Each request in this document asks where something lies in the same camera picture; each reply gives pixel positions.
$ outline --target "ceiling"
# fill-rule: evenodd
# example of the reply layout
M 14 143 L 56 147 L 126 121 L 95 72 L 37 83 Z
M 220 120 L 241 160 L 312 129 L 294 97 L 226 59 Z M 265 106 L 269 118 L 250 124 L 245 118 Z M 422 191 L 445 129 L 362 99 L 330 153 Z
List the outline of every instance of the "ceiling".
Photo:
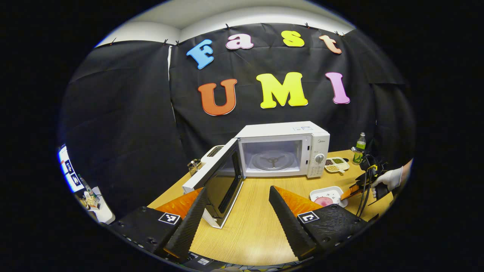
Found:
M 156 22 L 182 30 L 202 19 L 210 17 L 211 15 L 240 8 L 258 6 L 277 6 L 299 9 L 320 14 L 348 26 L 352 26 L 341 17 L 332 14 L 318 4 L 313 4 L 306 0 L 171 0 L 135 16 L 128 22 Z

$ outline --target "letter f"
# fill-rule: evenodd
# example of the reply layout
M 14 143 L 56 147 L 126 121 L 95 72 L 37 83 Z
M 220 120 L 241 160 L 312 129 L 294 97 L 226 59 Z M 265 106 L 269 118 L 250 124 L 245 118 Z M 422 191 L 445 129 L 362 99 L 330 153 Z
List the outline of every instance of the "letter f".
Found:
M 202 69 L 213 61 L 212 56 L 207 56 L 207 54 L 213 53 L 213 49 L 208 46 L 210 44 L 212 44 L 211 40 L 203 40 L 203 42 L 199 43 L 186 53 L 187 56 L 192 56 L 195 59 L 198 63 L 198 69 Z

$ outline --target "yellow letter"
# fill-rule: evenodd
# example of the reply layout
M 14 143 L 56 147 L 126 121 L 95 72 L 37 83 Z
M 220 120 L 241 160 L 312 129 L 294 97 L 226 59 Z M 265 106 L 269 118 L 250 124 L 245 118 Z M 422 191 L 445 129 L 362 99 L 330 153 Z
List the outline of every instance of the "yellow letter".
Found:
M 281 33 L 284 40 L 282 40 L 287 46 L 292 47 L 301 47 L 304 45 L 304 41 L 301 38 L 301 34 L 297 33 L 296 31 L 283 31 Z
M 272 108 L 277 104 L 272 100 L 272 94 L 277 99 L 281 106 L 286 104 L 287 96 L 291 94 L 289 105 L 291 106 L 305 106 L 307 99 L 304 98 L 303 87 L 301 85 L 301 73 L 290 72 L 287 73 L 283 84 L 272 74 L 261 74 L 256 77 L 262 84 L 262 97 L 264 101 L 260 103 L 261 108 Z

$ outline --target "hand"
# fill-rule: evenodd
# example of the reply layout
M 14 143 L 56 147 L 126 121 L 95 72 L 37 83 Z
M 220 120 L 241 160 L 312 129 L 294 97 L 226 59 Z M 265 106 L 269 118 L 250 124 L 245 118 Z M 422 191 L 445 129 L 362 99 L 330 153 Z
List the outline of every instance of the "hand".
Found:
M 371 184 L 371 190 L 373 192 L 373 198 L 377 198 L 377 191 L 375 190 L 375 186 L 379 183 L 383 183 L 388 187 L 388 191 L 395 189 L 396 187 L 400 186 L 400 182 L 402 180 L 402 173 L 403 173 L 403 166 L 399 169 L 390 170 L 385 174 L 379 176 L 375 182 Z

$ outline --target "microwave dial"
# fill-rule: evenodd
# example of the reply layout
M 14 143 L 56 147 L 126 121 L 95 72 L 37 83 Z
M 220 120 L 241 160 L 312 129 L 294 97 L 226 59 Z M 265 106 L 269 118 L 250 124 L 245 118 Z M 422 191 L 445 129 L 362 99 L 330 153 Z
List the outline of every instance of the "microwave dial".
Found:
M 323 160 L 324 160 L 324 155 L 323 154 L 318 154 L 316 155 L 316 157 L 314 158 L 314 160 L 317 162 L 317 163 L 321 163 Z

